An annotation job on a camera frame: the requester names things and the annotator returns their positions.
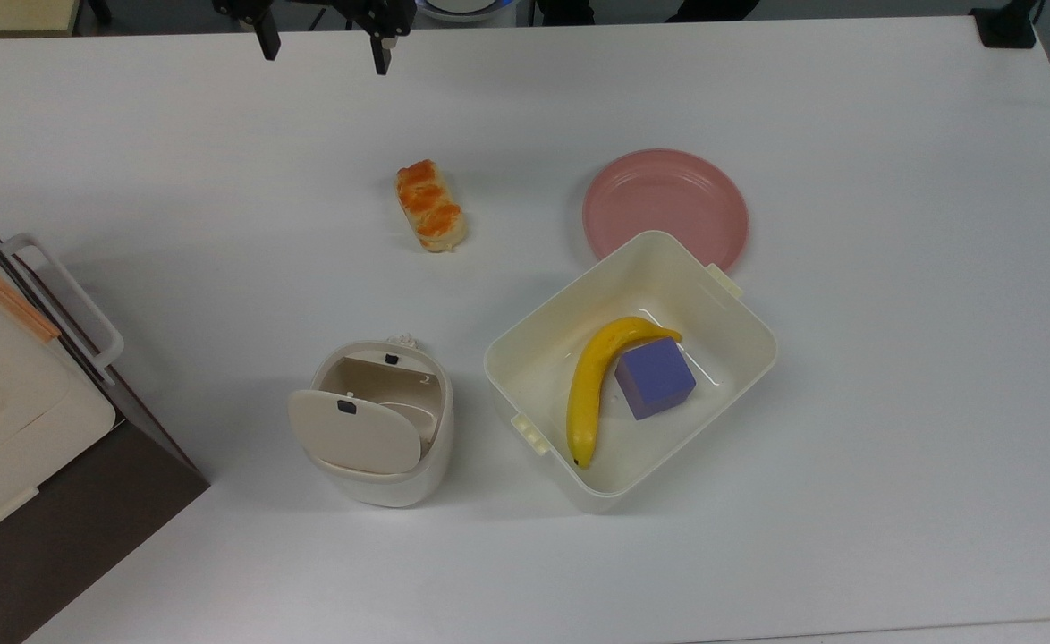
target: foam block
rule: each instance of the foam block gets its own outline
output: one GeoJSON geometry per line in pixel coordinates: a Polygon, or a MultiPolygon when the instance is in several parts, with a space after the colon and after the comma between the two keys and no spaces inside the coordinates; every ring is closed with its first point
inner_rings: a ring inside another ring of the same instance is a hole
{"type": "Polygon", "coordinates": [[[688,400],[696,378],[672,338],[626,351],[616,365],[616,382],[636,420],[688,400]]]}

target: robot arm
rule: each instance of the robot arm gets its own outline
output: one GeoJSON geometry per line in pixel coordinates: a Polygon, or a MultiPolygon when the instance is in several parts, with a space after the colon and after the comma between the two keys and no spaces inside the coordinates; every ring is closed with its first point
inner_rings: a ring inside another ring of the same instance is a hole
{"type": "MultiPolygon", "coordinates": [[[[255,28],[262,57],[273,61],[279,54],[279,29],[271,14],[273,0],[213,0],[214,11],[255,28]]],[[[410,34],[416,7],[414,0],[295,0],[297,3],[320,4],[334,7],[349,21],[354,21],[371,35],[374,50],[374,69],[385,75],[390,69],[390,50],[398,44],[399,36],[410,34]]]]}

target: white bin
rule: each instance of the white bin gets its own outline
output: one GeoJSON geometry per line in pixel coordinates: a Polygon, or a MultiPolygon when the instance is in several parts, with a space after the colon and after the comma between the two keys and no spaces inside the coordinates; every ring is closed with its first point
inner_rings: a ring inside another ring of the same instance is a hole
{"type": "Polygon", "coordinates": [[[775,336],[739,296],[720,269],[705,268],[675,237],[643,232],[489,346],[485,374],[494,406],[578,508],[603,513],[775,362],[775,336]],[[626,315],[679,331],[697,385],[679,407],[635,420],[610,370],[593,464],[582,470],[565,437],[571,377],[591,335],[626,315]]]}
{"type": "Polygon", "coordinates": [[[289,396],[287,411],[312,463],[356,501],[414,505],[449,465],[453,385],[436,359],[407,344],[338,348],[310,390],[289,396]]]}

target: pink plate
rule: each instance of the pink plate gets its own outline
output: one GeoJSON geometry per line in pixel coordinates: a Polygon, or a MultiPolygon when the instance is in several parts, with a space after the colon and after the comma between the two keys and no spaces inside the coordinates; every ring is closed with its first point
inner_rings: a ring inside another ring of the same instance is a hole
{"type": "Polygon", "coordinates": [[[747,244],[747,205],[716,166],[677,150],[625,154],[590,184],[582,208],[597,259],[645,231],[676,237],[701,264],[729,270],[747,244]]]}

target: toy bread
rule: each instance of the toy bread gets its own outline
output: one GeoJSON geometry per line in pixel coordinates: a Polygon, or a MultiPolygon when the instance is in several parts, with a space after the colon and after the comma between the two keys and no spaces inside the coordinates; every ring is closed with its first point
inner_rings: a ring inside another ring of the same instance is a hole
{"type": "Polygon", "coordinates": [[[423,249],[448,251],[464,240],[465,215],[453,201],[442,172],[432,160],[401,168],[394,186],[401,209],[423,249]]]}

